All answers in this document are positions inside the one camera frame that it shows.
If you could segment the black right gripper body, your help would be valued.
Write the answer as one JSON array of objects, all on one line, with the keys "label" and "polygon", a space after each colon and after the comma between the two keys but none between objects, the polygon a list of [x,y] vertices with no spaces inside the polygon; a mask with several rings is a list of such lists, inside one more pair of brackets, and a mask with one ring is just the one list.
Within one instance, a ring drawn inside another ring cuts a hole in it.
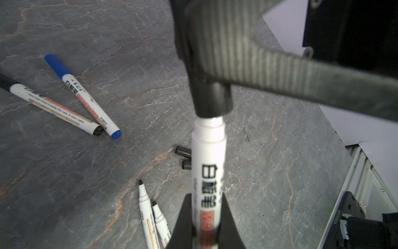
[{"label": "black right gripper body", "polygon": [[396,78],[398,2],[308,1],[303,47],[315,60]]}]

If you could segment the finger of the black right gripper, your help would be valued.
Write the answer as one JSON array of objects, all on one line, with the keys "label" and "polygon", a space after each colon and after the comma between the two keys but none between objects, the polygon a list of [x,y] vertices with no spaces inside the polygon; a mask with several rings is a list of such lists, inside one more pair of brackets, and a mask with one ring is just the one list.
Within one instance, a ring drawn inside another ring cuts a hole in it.
[{"label": "finger of the black right gripper", "polygon": [[178,57],[206,78],[398,119],[398,81],[268,50],[254,40],[276,1],[171,1]]}]

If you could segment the blue whiteboard marker pen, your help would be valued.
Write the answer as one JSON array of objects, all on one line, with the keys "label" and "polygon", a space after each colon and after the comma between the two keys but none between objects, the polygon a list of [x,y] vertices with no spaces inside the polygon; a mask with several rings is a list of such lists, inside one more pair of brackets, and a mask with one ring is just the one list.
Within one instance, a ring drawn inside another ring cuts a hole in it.
[{"label": "blue whiteboard marker pen", "polygon": [[53,54],[44,57],[48,65],[56,72],[66,86],[72,91],[76,98],[94,117],[105,132],[114,140],[122,136],[121,130],[99,106],[96,100],[83,87],[77,78],[63,65],[63,63]]}]

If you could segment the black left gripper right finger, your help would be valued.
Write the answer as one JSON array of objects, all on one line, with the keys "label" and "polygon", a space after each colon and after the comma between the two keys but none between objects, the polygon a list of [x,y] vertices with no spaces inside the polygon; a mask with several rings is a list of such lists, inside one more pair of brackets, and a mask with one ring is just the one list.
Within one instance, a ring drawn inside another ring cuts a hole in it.
[{"label": "black left gripper right finger", "polygon": [[245,245],[239,235],[227,196],[222,196],[221,220],[218,231],[219,249],[245,249]]}]

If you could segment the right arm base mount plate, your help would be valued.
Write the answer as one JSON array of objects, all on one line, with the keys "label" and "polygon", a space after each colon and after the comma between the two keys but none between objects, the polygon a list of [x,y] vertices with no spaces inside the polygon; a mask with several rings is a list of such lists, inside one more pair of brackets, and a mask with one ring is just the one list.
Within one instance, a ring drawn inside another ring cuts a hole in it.
[{"label": "right arm base mount plate", "polygon": [[351,192],[344,192],[322,249],[396,249],[398,214],[384,213],[369,220]]}]

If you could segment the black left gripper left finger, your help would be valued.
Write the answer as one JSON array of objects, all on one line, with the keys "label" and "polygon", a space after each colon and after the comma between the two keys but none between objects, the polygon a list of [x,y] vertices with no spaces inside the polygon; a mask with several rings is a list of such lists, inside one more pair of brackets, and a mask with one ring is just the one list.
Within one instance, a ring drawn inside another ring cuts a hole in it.
[{"label": "black left gripper left finger", "polygon": [[167,249],[192,249],[192,195],[186,194]]}]

